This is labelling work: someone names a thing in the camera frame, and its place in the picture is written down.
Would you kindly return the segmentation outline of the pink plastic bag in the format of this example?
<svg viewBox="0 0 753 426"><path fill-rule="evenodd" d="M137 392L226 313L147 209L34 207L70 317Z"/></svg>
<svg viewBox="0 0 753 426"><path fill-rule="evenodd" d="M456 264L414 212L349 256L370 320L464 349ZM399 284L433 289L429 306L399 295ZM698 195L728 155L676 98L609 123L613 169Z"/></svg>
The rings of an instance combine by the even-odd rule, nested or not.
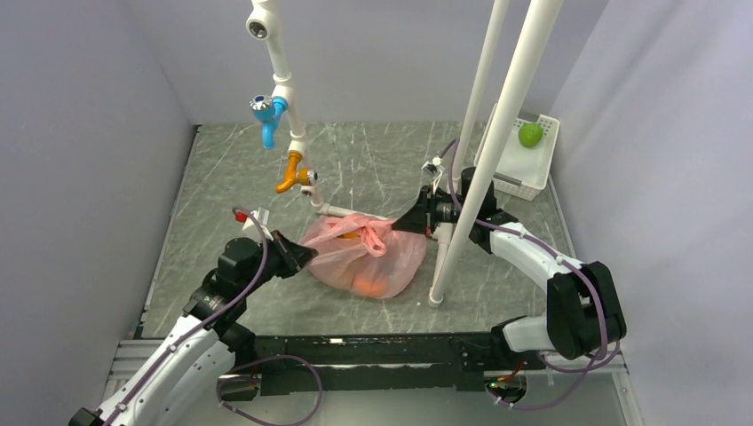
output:
<svg viewBox="0 0 753 426"><path fill-rule="evenodd" d="M322 283L351 291L356 275L383 276L397 296L414 279L424 261L427 241L422 234L398 232L392 220L361 213L346 217L319 217L299 244L318 251L307 266Z"/></svg>

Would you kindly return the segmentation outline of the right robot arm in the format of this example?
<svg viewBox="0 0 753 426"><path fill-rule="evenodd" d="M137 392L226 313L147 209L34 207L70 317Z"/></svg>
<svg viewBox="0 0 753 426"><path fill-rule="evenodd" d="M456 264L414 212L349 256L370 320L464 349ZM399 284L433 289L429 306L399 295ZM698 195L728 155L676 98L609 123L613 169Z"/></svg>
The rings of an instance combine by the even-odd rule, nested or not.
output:
<svg viewBox="0 0 753 426"><path fill-rule="evenodd" d="M525 273L546 295L543 315L509 319L492 328L489 356L498 367L513 367L531 351L553 351L565 359L577 359L627 335L608 267L566 256L535 237L499 207L492 185L484 194L469 238Z"/></svg>

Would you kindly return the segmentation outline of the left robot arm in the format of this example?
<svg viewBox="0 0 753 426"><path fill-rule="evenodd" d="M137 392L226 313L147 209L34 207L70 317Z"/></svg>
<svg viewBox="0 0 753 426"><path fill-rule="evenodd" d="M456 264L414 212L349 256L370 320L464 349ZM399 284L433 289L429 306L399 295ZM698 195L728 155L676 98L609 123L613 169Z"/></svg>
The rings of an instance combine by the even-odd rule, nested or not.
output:
<svg viewBox="0 0 753 426"><path fill-rule="evenodd" d="M278 231L260 241L229 241L155 352L98 408L79 409L70 424L176 424L221 375L244 372L257 360L255 334L237 322L247 297L272 278L297 274L317 254Z"/></svg>

